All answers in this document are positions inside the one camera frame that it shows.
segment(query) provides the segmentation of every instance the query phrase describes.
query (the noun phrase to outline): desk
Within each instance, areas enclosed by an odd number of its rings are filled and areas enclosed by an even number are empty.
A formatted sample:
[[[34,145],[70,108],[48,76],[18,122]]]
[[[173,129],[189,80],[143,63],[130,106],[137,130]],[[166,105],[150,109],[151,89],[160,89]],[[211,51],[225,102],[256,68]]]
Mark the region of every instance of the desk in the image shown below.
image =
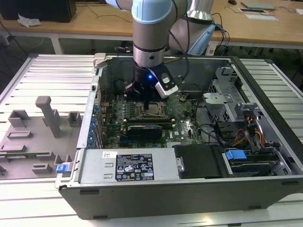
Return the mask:
[[[303,9],[303,2],[281,1],[281,0],[252,0],[254,2],[266,2],[274,7],[288,7],[292,9]],[[291,13],[284,8],[269,12],[279,21],[251,20],[245,13],[239,12],[238,8],[244,8],[241,1],[229,8],[225,8],[224,0],[214,0],[212,13],[220,13],[223,19],[223,27],[229,32],[230,46],[251,46],[267,48],[303,49],[303,15]],[[216,23],[220,22],[218,15],[214,15]],[[218,39],[222,35],[216,31],[208,46],[208,54],[213,55],[218,45]]]
[[[303,2],[282,0],[254,0],[271,3],[275,7],[289,7],[303,9]],[[275,10],[275,17],[279,21],[264,21],[248,19],[244,13],[234,13],[227,6],[227,0],[214,0],[212,12],[222,15],[224,29],[231,36],[230,46],[253,46],[268,48],[303,49],[303,15],[290,13],[284,8]],[[230,6],[235,11],[243,8],[240,1],[236,6]],[[36,36],[51,38],[56,54],[64,53],[60,38],[101,39],[101,40],[132,40],[132,23],[115,16],[132,21],[130,12],[120,11],[111,6],[77,6],[77,12],[70,23],[42,21],[41,26],[26,28],[17,21],[2,20],[4,26],[16,36]],[[7,36],[7,32],[0,27],[0,35]],[[207,48],[207,55],[213,55],[214,49],[222,38],[216,31]]]

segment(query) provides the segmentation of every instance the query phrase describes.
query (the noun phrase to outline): robotic arm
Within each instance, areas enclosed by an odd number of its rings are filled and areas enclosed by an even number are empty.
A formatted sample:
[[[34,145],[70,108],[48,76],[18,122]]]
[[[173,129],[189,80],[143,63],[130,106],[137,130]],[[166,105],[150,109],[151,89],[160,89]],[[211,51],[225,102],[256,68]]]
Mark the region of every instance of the robotic arm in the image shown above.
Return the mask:
[[[213,0],[107,0],[107,3],[131,11],[134,18],[134,80],[126,92],[140,94],[144,103],[155,99],[155,95],[167,98],[176,92],[180,81],[175,81],[163,63],[166,45],[182,48],[188,54],[202,54],[214,32],[210,14]],[[169,35],[169,30],[181,46]]]

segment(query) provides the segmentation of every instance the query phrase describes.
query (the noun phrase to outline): black plastic cover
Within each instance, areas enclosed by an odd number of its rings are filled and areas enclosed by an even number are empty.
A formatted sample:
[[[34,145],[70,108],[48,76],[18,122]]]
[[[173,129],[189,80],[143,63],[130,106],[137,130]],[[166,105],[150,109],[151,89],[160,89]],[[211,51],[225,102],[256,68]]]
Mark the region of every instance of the black plastic cover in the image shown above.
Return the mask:
[[[228,177],[222,157],[224,149],[216,145],[191,144],[174,146],[176,157],[182,158],[181,179]]]

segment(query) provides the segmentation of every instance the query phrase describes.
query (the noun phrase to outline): metal case panel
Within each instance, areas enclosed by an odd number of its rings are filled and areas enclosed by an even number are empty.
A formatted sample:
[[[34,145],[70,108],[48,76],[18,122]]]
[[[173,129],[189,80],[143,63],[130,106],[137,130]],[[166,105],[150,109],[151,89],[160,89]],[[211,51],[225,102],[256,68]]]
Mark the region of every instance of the metal case panel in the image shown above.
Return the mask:
[[[81,219],[129,218],[264,209],[303,187],[303,179],[66,188],[59,193]]]

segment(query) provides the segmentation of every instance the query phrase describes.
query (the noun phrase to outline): power supply label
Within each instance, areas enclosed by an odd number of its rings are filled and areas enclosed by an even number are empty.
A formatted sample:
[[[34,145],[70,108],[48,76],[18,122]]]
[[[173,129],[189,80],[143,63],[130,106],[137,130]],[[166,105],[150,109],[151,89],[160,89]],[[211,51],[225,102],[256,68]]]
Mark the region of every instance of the power supply label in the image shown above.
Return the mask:
[[[151,181],[154,180],[152,154],[117,155],[117,181]]]

